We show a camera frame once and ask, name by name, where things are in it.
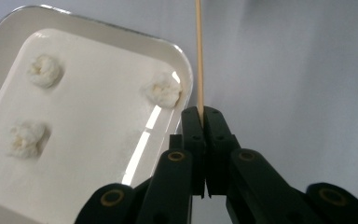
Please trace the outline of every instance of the white food clump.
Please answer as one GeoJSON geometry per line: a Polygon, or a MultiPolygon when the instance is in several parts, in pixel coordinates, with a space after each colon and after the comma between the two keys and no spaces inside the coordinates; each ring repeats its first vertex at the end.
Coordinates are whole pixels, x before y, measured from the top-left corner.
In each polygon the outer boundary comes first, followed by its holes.
{"type": "Polygon", "coordinates": [[[181,91],[180,83],[169,73],[154,76],[145,87],[147,98],[154,104],[164,108],[173,108],[179,99],[181,91]]]}
{"type": "Polygon", "coordinates": [[[10,130],[12,134],[9,155],[20,158],[35,157],[39,154],[36,144],[45,132],[43,124],[23,122],[10,130]]]}
{"type": "Polygon", "coordinates": [[[58,63],[47,55],[40,55],[31,64],[28,78],[35,85],[48,88],[57,79],[60,73],[58,63]]]}

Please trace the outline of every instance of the bolt hole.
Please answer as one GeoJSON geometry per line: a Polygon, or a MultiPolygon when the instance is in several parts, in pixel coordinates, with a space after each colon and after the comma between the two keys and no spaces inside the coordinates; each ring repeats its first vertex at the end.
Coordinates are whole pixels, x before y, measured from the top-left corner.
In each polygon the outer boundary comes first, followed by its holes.
{"type": "Polygon", "coordinates": [[[335,206],[345,206],[348,203],[347,199],[342,194],[333,189],[320,189],[319,196],[335,206]]]}
{"type": "Polygon", "coordinates": [[[119,204],[124,198],[124,192],[121,189],[111,189],[101,197],[101,204],[105,207],[111,207],[119,204]]]}
{"type": "Polygon", "coordinates": [[[170,161],[181,161],[185,158],[185,154],[182,152],[174,151],[168,154],[168,159],[170,161]]]}
{"type": "Polygon", "coordinates": [[[243,161],[252,161],[255,159],[255,154],[252,152],[242,152],[240,153],[240,159],[243,161]]]}
{"type": "Polygon", "coordinates": [[[290,222],[294,223],[294,224],[301,224],[304,223],[304,218],[301,214],[299,214],[298,212],[290,212],[289,214],[287,214],[287,219],[289,219],[290,222]]]}

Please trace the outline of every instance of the white tray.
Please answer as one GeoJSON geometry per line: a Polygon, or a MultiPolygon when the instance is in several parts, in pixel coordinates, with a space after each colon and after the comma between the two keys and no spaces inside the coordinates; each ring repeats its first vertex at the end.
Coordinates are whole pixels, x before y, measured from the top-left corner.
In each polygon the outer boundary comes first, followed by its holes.
{"type": "Polygon", "coordinates": [[[191,89],[188,60],[173,44],[57,8],[15,10],[0,23],[0,223],[73,223],[97,188],[146,180],[191,89]],[[46,90],[25,75],[43,53],[63,70],[46,90]],[[142,92],[163,72],[183,89],[173,109],[142,92]],[[43,152],[9,157],[10,127],[26,119],[47,125],[43,152]]]}

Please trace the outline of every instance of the table surface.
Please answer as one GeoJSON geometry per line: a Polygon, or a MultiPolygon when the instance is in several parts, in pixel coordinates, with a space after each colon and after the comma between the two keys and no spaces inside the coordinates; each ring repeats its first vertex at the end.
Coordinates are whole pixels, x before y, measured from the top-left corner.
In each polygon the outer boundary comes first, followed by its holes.
{"type": "MultiPolygon", "coordinates": [[[[0,0],[0,20],[42,4],[167,39],[196,74],[193,0],[0,0]]],[[[327,182],[358,197],[358,1],[202,1],[202,19],[205,104],[241,146],[296,189],[327,182]]],[[[193,223],[230,223],[224,200],[195,199],[193,223]]]]}

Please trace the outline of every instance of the wooden skewer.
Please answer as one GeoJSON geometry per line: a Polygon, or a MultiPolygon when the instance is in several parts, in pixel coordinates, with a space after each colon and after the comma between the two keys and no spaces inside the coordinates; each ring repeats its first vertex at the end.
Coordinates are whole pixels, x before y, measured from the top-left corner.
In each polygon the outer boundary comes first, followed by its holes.
{"type": "Polygon", "coordinates": [[[196,0],[197,14],[197,64],[198,64],[198,88],[197,88],[197,109],[199,111],[200,123],[203,128],[203,63],[202,63],[202,30],[201,30],[201,2],[196,0]]]}

